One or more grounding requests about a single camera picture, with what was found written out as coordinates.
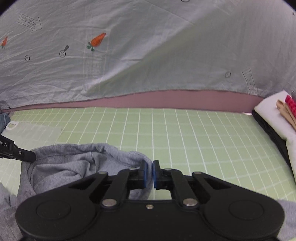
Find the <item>green grid mat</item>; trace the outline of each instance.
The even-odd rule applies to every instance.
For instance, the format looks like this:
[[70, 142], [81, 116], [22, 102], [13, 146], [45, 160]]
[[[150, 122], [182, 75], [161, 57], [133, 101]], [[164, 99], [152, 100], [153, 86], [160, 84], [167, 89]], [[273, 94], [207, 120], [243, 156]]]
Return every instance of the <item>green grid mat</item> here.
[[[42, 109], [13, 121], [60, 126], [59, 143], [107, 142], [159, 159], [185, 175], [202, 171], [275, 199], [295, 201], [296, 186], [276, 146], [252, 116], [175, 109]], [[153, 190], [151, 199], [168, 199]]]

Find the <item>transparent plastic sheet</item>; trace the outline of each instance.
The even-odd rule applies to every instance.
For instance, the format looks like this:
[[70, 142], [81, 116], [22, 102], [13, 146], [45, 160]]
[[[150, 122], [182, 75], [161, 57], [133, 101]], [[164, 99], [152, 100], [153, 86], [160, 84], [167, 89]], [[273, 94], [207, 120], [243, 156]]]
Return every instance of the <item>transparent plastic sheet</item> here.
[[[53, 145], [60, 134], [60, 127], [41, 126], [18, 121], [11, 121], [2, 132], [2, 136], [13, 140], [18, 147], [26, 150]], [[21, 161], [0, 159], [0, 183], [15, 195], [17, 195], [20, 185], [20, 171]]]

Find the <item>screw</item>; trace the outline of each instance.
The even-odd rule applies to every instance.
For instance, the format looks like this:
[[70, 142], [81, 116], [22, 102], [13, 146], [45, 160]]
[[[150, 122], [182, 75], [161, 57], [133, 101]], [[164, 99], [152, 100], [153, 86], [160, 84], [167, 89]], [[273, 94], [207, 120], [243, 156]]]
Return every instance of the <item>screw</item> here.
[[147, 205], [146, 205], [146, 208], [147, 208], [147, 209], [153, 209], [154, 206], [153, 206], [152, 204], [147, 204]]
[[187, 207], [193, 207], [198, 204], [198, 201], [194, 198], [186, 198], [183, 200], [183, 204]]
[[117, 204], [117, 201], [115, 199], [108, 198], [108, 199], [103, 200], [102, 204], [105, 207], [114, 207]]

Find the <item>wrinkled fabric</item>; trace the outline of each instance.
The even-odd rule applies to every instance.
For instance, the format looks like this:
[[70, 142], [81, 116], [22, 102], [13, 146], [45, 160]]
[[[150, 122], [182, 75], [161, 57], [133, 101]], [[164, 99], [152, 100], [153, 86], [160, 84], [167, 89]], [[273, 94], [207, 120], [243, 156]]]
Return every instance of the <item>wrinkled fabric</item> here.
[[289, 241], [296, 237], [296, 203], [278, 200], [285, 211], [285, 221], [278, 234], [280, 241]]
[[147, 199], [152, 189], [152, 162], [139, 152], [120, 151], [108, 144], [61, 144], [34, 152], [34, 163], [22, 162], [17, 197], [0, 183], [0, 240], [15, 241], [22, 237], [15, 221], [15, 211], [21, 202], [98, 171], [116, 175], [122, 169], [139, 167], [144, 160], [148, 164], [147, 188], [132, 190], [129, 198]]
[[0, 16], [0, 106], [172, 89], [290, 93], [295, 18], [282, 0], [18, 0]]
[[0, 114], [0, 134], [2, 133], [2, 131], [5, 129], [5, 127], [9, 122], [10, 122], [10, 118], [7, 113]]

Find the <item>black clip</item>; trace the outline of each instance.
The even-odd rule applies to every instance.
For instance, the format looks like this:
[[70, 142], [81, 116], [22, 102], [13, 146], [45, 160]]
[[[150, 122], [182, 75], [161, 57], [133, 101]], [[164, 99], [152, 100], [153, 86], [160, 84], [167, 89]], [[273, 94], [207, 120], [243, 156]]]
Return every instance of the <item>black clip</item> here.
[[34, 162], [36, 161], [36, 154], [32, 151], [18, 148], [13, 140], [0, 135], [0, 158]]

